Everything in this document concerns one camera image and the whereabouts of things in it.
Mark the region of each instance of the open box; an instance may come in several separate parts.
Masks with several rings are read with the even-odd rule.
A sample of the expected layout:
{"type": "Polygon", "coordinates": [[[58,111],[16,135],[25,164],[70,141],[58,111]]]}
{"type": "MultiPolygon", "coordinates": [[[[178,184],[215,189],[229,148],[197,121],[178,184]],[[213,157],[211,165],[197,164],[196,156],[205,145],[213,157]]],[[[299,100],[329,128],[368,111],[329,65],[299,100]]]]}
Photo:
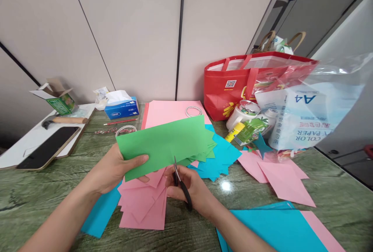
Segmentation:
{"type": "Polygon", "coordinates": [[[47,78],[47,83],[30,92],[45,99],[60,115],[68,115],[76,108],[75,101],[68,94],[71,90],[66,90],[59,79],[47,78]]]}

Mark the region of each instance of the tissue box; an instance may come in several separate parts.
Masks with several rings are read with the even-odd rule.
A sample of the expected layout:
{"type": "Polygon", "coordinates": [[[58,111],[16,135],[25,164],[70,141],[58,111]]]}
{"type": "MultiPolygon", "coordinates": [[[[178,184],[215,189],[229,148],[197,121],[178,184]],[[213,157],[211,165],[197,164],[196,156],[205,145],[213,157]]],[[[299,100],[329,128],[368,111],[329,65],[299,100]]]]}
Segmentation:
{"type": "Polygon", "coordinates": [[[110,120],[139,115],[139,107],[136,97],[131,97],[133,101],[126,101],[116,106],[106,106],[105,112],[110,120]]]}
{"type": "Polygon", "coordinates": [[[47,78],[47,82],[37,90],[30,92],[45,99],[60,115],[72,114],[77,108],[68,94],[72,89],[66,90],[57,78],[47,78]]]}

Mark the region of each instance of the qr code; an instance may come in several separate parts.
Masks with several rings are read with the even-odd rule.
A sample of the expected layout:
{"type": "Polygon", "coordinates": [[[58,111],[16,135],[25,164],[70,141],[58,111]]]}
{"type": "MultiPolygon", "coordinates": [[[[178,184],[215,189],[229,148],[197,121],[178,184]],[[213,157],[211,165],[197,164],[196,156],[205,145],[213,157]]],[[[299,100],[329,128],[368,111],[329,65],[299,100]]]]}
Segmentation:
{"type": "Polygon", "coordinates": [[[236,81],[237,80],[228,80],[227,83],[226,83],[226,85],[225,85],[225,87],[226,88],[233,88],[234,85],[236,84],[236,81]]]}

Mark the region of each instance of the hand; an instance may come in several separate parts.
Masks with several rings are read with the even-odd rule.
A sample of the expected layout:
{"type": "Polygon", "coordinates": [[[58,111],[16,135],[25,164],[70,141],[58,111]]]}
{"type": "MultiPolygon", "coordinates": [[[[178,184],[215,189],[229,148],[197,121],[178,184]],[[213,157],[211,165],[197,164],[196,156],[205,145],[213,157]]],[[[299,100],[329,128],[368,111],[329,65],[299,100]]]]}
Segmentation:
{"type": "MultiPolygon", "coordinates": [[[[115,143],[81,183],[91,192],[106,194],[118,185],[126,172],[144,164],[148,159],[148,155],[140,155],[131,160],[123,160],[118,143],[115,143]]],[[[149,181],[146,176],[138,179],[142,182],[149,181]]]]}
{"type": "MultiPolygon", "coordinates": [[[[172,175],[174,172],[175,168],[172,166],[166,169],[163,174],[167,177],[167,196],[177,200],[183,200],[186,202],[187,199],[185,198],[183,190],[180,187],[174,186],[174,177],[172,175]]],[[[178,173],[180,179],[188,188],[193,208],[197,210],[205,218],[209,218],[209,214],[214,209],[214,204],[216,204],[218,200],[209,191],[209,189],[207,188],[207,186],[195,170],[191,170],[182,165],[178,165],[178,173]]]]}

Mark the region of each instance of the black scissors handle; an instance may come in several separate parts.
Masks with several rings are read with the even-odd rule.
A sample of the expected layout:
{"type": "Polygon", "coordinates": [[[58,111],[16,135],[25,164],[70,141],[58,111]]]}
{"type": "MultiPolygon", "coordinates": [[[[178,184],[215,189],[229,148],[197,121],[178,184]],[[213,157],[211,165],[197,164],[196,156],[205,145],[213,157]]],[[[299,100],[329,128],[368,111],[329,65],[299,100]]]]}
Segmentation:
{"type": "Polygon", "coordinates": [[[186,208],[188,209],[188,211],[191,212],[193,210],[193,205],[192,205],[192,199],[190,198],[190,195],[189,195],[189,192],[188,192],[188,188],[185,186],[183,181],[179,181],[175,172],[173,173],[173,176],[174,176],[174,185],[178,186],[179,183],[180,183],[180,187],[183,190],[186,201],[187,201],[186,202],[186,208]]]}

